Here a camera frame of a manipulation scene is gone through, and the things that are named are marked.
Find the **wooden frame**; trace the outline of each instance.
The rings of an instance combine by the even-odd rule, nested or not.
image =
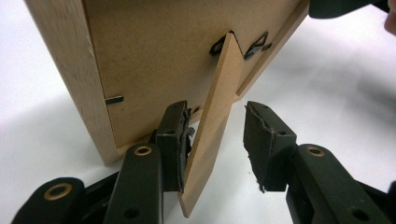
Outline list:
[[[210,177],[232,102],[302,22],[308,3],[26,0],[105,164],[145,141],[168,105],[188,100],[194,120],[202,115],[179,195],[186,217]],[[245,61],[264,31],[273,46]],[[210,56],[225,34],[221,55]],[[123,102],[106,105],[118,95]]]

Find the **white surface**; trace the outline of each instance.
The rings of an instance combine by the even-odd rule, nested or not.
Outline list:
[[[263,195],[251,172],[242,142],[248,100],[271,106],[299,144],[328,148],[356,179],[387,191],[396,179],[396,36],[384,31],[385,18],[366,7],[335,20],[306,19],[233,105],[191,218],[166,193],[165,223],[291,223],[285,194]],[[0,223],[53,178],[89,186],[120,169],[102,165],[22,1],[0,3],[0,94]]]

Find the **metal clip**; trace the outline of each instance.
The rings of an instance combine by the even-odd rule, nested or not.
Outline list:
[[[254,42],[254,44],[252,44],[250,46],[250,48],[248,49],[247,53],[245,54],[245,61],[249,60],[251,57],[253,57],[253,55],[255,55],[257,53],[257,51],[259,51],[260,49],[262,51],[265,51],[267,49],[270,49],[272,47],[272,43],[271,44],[265,44],[265,42],[267,41],[267,37],[268,37],[268,31],[266,31],[262,36],[260,36],[260,38]]]

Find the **clamp jaw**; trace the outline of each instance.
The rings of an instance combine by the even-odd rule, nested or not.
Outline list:
[[[118,173],[87,188],[64,177],[38,188],[12,223],[163,223],[163,192],[184,189],[191,110],[169,105],[148,143],[125,154]]]
[[[297,135],[268,106],[247,103],[244,146],[261,191],[285,191],[294,223],[396,221],[389,194],[353,179],[326,148],[296,145]]]

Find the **wooden board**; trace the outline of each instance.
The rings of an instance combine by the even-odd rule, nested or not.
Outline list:
[[[28,0],[26,5],[93,142],[105,164],[110,164],[120,155],[81,1]]]
[[[184,193],[179,194],[185,217],[190,216],[212,173],[244,62],[236,39],[228,33],[187,162]]]
[[[219,59],[209,50],[222,36],[234,31],[245,54],[265,31],[271,42],[300,1],[85,0],[105,98],[124,96],[107,107],[119,153],[156,129],[168,105],[203,108]]]
[[[307,2],[26,0],[105,164],[145,141],[174,102],[187,100],[199,118],[219,60],[208,52],[218,39],[234,31],[245,54],[268,31],[274,46],[245,61],[242,96]],[[118,95],[122,103],[105,105]]]

